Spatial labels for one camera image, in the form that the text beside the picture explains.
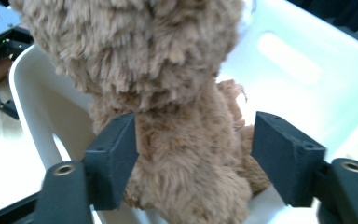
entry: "teddy bear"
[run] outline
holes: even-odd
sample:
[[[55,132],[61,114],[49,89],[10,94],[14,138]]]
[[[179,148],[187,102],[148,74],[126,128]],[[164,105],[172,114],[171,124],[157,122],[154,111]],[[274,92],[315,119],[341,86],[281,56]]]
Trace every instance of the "teddy bear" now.
[[[242,0],[11,0],[56,72],[91,94],[99,133],[135,114],[139,153],[124,201],[169,223],[241,223],[269,185],[233,80]]]

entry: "white container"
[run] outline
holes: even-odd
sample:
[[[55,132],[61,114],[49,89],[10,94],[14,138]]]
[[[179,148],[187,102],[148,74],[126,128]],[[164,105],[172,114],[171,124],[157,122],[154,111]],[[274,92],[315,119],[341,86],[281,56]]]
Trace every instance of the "white container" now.
[[[283,0],[259,0],[241,42],[221,68],[247,92],[244,110],[287,119],[329,148],[328,160],[358,126],[358,42]],[[82,158],[95,137],[87,108],[90,97],[59,77],[38,47],[27,49],[10,72],[21,124],[46,168]],[[311,209],[285,207],[274,188],[250,204],[244,223],[316,223]],[[165,223],[154,210],[123,206],[103,222]]]

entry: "fluffy fur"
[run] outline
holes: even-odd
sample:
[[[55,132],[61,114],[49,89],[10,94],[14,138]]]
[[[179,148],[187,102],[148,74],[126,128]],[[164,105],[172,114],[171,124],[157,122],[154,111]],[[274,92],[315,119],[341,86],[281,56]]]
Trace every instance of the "fluffy fur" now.
[[[125,201],[170,223],[241,223],[268,180],[250,157],[233,81],[215,84],[241,0],[12,0],[57,73],[94,97],[98,133],[136,114]]]

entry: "brown plush toy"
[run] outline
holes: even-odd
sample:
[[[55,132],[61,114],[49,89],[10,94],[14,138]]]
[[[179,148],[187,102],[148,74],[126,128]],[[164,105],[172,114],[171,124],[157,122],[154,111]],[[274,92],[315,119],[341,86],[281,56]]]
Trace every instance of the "brown plush toy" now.
[[[136,117],[139,160],[124,200],[169,223],[241,223],[269,181],[250,157],[234,81],[215,79],[241,0],[12,0],[57,73],[92,94],[98,133]]]

